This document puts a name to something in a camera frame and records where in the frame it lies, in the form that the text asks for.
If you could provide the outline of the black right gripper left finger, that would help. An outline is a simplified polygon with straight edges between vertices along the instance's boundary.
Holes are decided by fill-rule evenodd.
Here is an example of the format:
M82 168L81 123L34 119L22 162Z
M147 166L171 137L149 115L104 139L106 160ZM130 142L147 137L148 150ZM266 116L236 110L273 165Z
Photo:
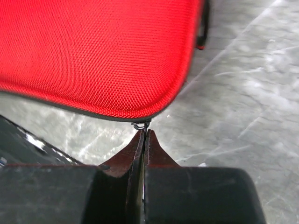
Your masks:
M138 224L142 206L144 130L137 131L121 151L102 163L100 206L103 224Z

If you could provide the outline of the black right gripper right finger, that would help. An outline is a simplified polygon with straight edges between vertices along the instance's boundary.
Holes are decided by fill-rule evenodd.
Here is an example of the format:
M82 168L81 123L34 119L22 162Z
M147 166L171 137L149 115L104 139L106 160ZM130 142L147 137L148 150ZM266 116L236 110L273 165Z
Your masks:
M144 151L144 213L147 224L170 224L172 171L180 166L160 146L154 130L148 130Z

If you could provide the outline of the red black medicine case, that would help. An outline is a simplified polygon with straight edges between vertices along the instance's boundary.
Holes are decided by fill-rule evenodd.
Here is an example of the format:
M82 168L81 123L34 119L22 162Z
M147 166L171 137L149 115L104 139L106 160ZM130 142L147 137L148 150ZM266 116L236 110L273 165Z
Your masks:
M0 90L149 122L179 94L209 16L208 0L3 0Z

